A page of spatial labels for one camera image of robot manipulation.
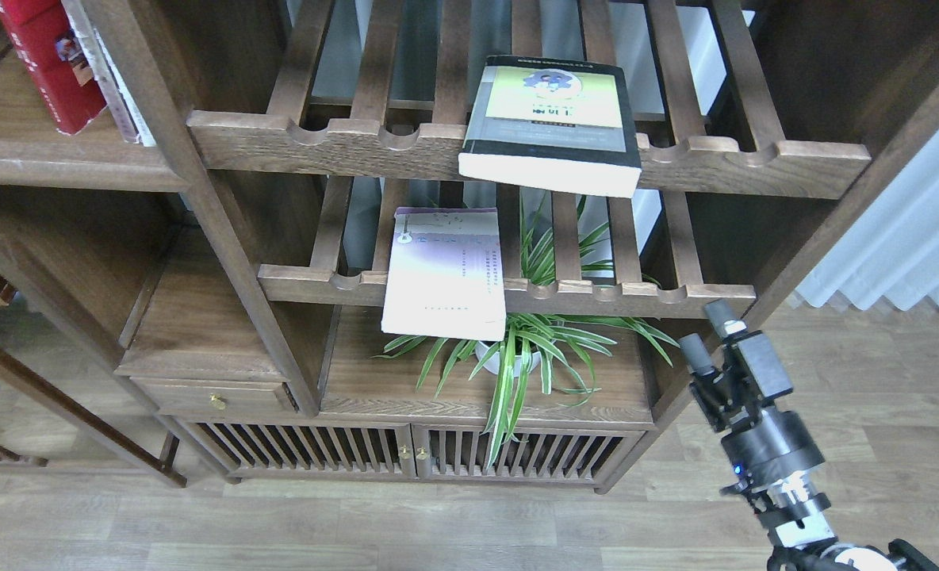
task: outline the wooden bookshelf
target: wooden bookshelf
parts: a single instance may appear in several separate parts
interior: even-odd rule
[[[459,200],[469,0],[439,0],[425,102],[390,97],[410,25],[401,2],[373,3],[352,98],[311,95],[333,72],[320,65],[329,0],[305,0],[295,29],[280,2],[82,4],[158,146],[124,144],[105,115],[77,136],[56,133],[8,55],[0,271],[224,477],[606,492],[687,404],[684,367],[622,339],[604,390],[580,408],[531,400],[523,447],[488,471],[476,459],[483,377],[455,375],[435,400],[412,391],[415,355],[370,360],[383,341],[374,325],[389,222],[408,181],[440,181],[442,201]],[[615,276],[605,285],[581,275],[574,200],[555,196],[557,281],[536,286],[517,270],[519,189],[499,186],[508,307],[658,317],[681,336],[706,334],[702,306],[723,297],[756,328],[937,129],[939,4],[867,0],[851,15],[811,0],[628,4],[650,28],[665,103],[635,117],[641,181],[661,191],[662,217],[639,252],[631,205],[608,202]],[[726,89],[707,116],[677,5],[705,8],[719,39]],[[742,8],[758,12],[751,30]],[[512,51],[541,55],[541,3],[510,10]],[[587,59],[617,61],[614,13],[579,0]],[[353,177],[385,178],[374,263],[355,274],[342,249]],[[201,231],[167,249],[183,205]],[[243,408],[220,391],[240,391]]]

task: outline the black object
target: black object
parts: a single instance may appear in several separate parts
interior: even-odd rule
[[[749,331],[724,300],[705,313],[722,341],[723,366],[714,365],[699,336],[683,337],[688,387],[713,430],[730,430],[720,444],[738,481],[720,492],[743,496],[766,529],[773,543],[767,569],[939,571],[903,539],[889,543],[889,555],[839,542],[822,514],[831,503],[811,484],[811,471],[826,460],[800,416],[776,407],[793,384],[769,337]]]

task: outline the spider plant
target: spider plant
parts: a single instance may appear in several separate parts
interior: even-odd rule
[[[520,259],[521,264],[523,264],[523,277],[530,279],[531,282],[539,286],[546,286],[555,281],[554,231],[552,228],[547,228],[538,234],[539,210],[542,209],[545,201],[546,193],[543,195],[541,205],[536,209],[530,220],[527,220],[525,216],[521,200],[519,203]],[[576,209],[577,218],[582,216],[583,209],[585,209],[585,195],[579,200]],[[600,243],[608,240],[607,229],[607,223],[600,224],[599,227],[594,228],[592,232],[579,240],[579,256],[582,259],[596,252]],[[594,263],[582,265],[583,272],[600,270],[614,270],[614,263],[610,259],[601,259],[594,261]],[[579,401],[572,404],[579,405],[584,404],[593,393],[599,390],[599,387],[596,386],[596,371],[593,369],[592,353],[595,351],[610,357],[611,350],[609,347],[617,344],[617,341],[581,328],[581,326],[587,325],[604,325],[610,326],[610,328],[636,332],[643,339],[646,339],[666,362],[670,362],[670,357],[666,354],[666,351],[663,351],[661,343],[672,344],[672,346],[677,345],[675,340],[670,339],[661,330],[639,318],[509,313],[505,322],[505,339],[491,344],[477,365],[473,367],[473,371],[469,373],[469,379],[473,379],[484,368],[485,361],[494,357],[495,354],[498,355],[500,365],[497,383],[494,388],[494,397],[491,399],[487,425],[484,427],[484,432],[491,434],[487,460],[485,460],[487,462],[485,463],[486,466],[490,466],[497,460],[502,445],[515,438],[515,427],[519,414],[523,411],[525,398],[527,398],[532,353],[534,351],[539,353],[541,393],[551,394],[554,390],[557,390],[560,393],[579,395]],[[403,335],[387,343],[383,347],[382,354],[376,355],[376,357],[397,358],[421,346],[427,340],[429,340],[427,336]],[[445,347],[448,347],[450,341],[454,341],[454,347],[447,353],[447,357],[444,357]],[[441,375],[438,378],[437,388],[434,392],[435,397],[440,395],[441,389],[452,369],[456,364],[466,361],[470,358],[470,355],[473,355],[476,344],[477,341],[473,339],[449,339],[449,337],[435,339],[427,357],[424,358],[420,376],[416,379],[416,390],[420,390],[427,380],[434,362],[438,361],[438,358],[444,358],[444,365],[441,368]],[[585,365],[587,373],[585,377],[575,369],[575,366],[570,364],[566,353],[576,355],[582,365]],[[523,364],[518,366],[518,371],[515,371],[516,357],[519,357],[521,364]],[[560,364],[561,368],[567,372],[569,378],[574,382],[574,386],[555,386],[555,362]]]

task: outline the drawer knob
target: drawer knob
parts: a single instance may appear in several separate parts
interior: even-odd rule
[[[215,393],[209,394],[209,402],[217,411],[226,411],[226,399]]]

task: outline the drawer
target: drawer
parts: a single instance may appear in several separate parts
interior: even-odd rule
[[[161,415],[226,416],[234,413],[294,412],[285,384],[276,381],[204,381],[132,377],[159,405]]]

